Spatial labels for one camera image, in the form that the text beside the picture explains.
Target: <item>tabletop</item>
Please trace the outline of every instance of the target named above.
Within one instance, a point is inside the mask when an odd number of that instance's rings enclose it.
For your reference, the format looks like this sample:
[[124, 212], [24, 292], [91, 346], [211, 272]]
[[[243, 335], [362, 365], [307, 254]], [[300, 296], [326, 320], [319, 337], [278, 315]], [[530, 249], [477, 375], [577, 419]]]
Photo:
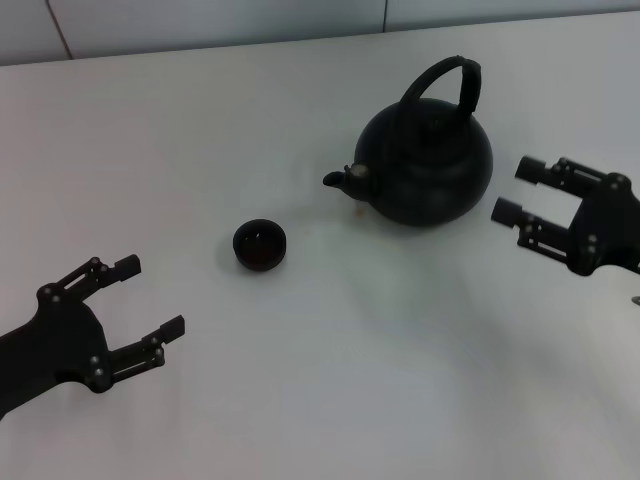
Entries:
[[[523, 155], [640, 181], [639, 43], [625, 13], [0, 69], [1, 333], [94, 255], [142, 261], [88, 301], [112, 349], [187, 322], [164, 367], [9, 413], [3, 477], [637, 478], [640, 278], [573, 275], [490, 214], [575, 213], [513, 179]], [[324, 187], [451, 55], [483, 69], [481, 203], [411, 229]], [[231, 246], [253, 218], [288, 239], [264, 274]]]

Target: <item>black robotic arm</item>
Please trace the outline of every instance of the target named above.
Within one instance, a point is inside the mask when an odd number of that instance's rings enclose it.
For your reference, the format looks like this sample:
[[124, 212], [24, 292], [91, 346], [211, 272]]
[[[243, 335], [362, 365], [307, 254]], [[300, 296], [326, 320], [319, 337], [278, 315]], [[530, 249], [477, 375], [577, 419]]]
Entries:
[[113, 267], [92, 258], [56, 283], [38, 290], [38, 311], [25, 325], [0, 337], [0, 419], [64, 382], [95, 393], [164, 365], [163, 343], [185, 333], [178, 316], [132, 345], [110, 351], [102, 325], [83, 301], [101, 288], [140, 273], [131, 255]]
[[566, 158], [546, 168], [544, 162], [524, 157], [516, 178], [582, 199], [567, 229], [499, 198], [491, 219], [518, 227], [519, 246], [565, 263], [578, 275], [591, 275], [602, 265], [640, 273], [640, 202], [625, 175], [604, 174]]

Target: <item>teapot handle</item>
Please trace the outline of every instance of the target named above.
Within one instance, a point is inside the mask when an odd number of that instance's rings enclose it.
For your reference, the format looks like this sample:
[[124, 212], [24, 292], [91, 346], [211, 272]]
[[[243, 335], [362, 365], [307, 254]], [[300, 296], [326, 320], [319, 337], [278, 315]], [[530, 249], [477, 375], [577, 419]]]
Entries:
[[429, 88], [433, 82], [445, 73], [448, 73], [457, 67], [462, 67], [460, 102], [458, 103], [453, 115], [443, 121], [441, 125], [429, 128], [429, 132], [431, 135], [446, 135], [447, 132], [457, 129], [467, 120], [467, 118], [471, 116], [475, 111], [478, 99], [480, 98], [480, 87], [482, 86], [480, 65], [473, 60], [467, 60], [464, 57], [449, 57], [436, 63], [420, 75], [405, 92], [398, 103], [398, 108], [393, 121], [396, 133], [398, 128], [402, 128], [401, 122], [403, 119], [411, 118], [412, 107], [420, 101], [420, 97], [427, 88]]

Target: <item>black teapot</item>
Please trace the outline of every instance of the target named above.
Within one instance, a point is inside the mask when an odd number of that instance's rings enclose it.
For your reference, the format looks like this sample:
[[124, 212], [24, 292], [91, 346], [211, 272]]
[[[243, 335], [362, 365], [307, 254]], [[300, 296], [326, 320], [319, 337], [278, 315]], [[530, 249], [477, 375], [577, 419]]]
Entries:
[[[457, 106], [420, 98], [457, 67], [462, 67]], [[432, 66], [400, 102], [369, 122], [353, 165], [328, 174], [323, 183], [405, 225], [438, 225], [464, 215], [484, 194], [493, 170], [491, 145], [472, 116], [481, 83], [480, 65], [472, 60], [451, 57]]]

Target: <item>teapot body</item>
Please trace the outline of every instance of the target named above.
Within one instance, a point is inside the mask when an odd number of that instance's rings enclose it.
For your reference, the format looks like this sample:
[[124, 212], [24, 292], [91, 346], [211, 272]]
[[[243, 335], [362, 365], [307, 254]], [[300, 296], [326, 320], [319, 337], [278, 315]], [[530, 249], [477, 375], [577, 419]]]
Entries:
[[[458, 67], [458, 105], [421, 98]], [[472, 115], [481, 84], [480, 65], [473, 60], [450, 57], [433, 65], [398, 103], [369, 122], [353, 165], [329, 173], [323, 183], [405, 225], [433, 226], [464, 215], [484, 194], [493, 171], [489, 140]]]
[[[417, 227], [464, 215], [484, 194], [493, 171], [484, 130], [471, 116], [447, 141], [424, 145], [419, 155], [411, 155], [390, 136], [397, 108], [396, 103], [378, 113], [356, 145], [354, 163], [365, 165], [375, 179], [369, 203], [383, 216]], [[454, 109], [442, 100], [420, 99], [413, 114], [417, 124], [429, 124]]]

